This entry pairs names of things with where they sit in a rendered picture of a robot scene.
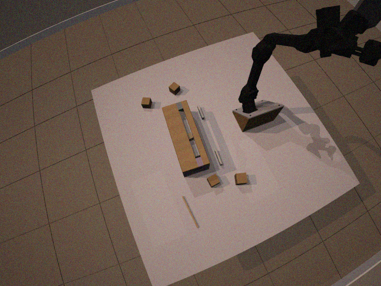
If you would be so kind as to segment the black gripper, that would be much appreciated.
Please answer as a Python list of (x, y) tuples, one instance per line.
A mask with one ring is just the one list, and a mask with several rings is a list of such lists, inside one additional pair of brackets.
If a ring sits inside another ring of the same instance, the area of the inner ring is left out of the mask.
[(348, 58), (353, 54), (359, 56), (359, 62), (375, 66), (381, 59), (381, 42), (369, 39), (361, 48), (357, 46), (357, 40), (357, 36), (344, 33), (341, 29), (322, 25), (318, 29), (314, 49)]

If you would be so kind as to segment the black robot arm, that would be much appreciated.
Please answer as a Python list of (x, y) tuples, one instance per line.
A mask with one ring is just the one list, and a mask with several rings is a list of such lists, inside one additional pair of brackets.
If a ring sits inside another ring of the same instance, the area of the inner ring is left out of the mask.
[(269, 60), (276, 45), (291, 46), (296, 50), (309, 53), (315, 51), (314, 41), (318, 29), (322, 25), (329, 25), (341, 29), (350, 35), (363, 34), (369, 27), (368, 21), (363, 15), (355, 10), (350, 10), (340, 22), (340, 5), (325, 7), (316, 10), (317, 28), (311, 29), (304, 35), (292, 34), (267, 34), (253, 49), (253, 64), (247, 84), (242, 88), (239, 102), (242, 103), (244, 113), (257, 111), (254, 99), (257, 98), (257, 82), (264, 64)]

